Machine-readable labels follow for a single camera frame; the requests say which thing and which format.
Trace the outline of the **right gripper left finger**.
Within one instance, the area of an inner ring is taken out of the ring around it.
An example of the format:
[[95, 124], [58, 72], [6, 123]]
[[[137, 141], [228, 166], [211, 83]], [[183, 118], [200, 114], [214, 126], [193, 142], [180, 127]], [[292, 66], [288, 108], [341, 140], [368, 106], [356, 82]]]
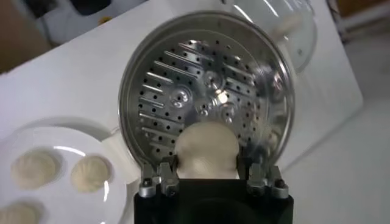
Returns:
[[176, 155], [164, 157], [154, 169], [149, 162], [141, 165], [141, 183], [138, 194], [143, 198], [151, 198], [157, 194], [157, 186], [160, 192], [173, 197], [179, 190], [179, 177], [177, 175], [178, 159]]

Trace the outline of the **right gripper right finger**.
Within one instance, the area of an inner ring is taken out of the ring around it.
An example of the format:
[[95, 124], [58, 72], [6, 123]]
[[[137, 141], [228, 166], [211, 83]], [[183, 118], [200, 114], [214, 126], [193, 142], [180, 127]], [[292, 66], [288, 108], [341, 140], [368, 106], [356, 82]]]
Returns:
[[253, 196], [270, 194], [276, 199], [289, 197], [289, 187], [282, 178], [278, 166], [238, 156], [237, 173], [241, 180], [246, 181], [247, 191]]

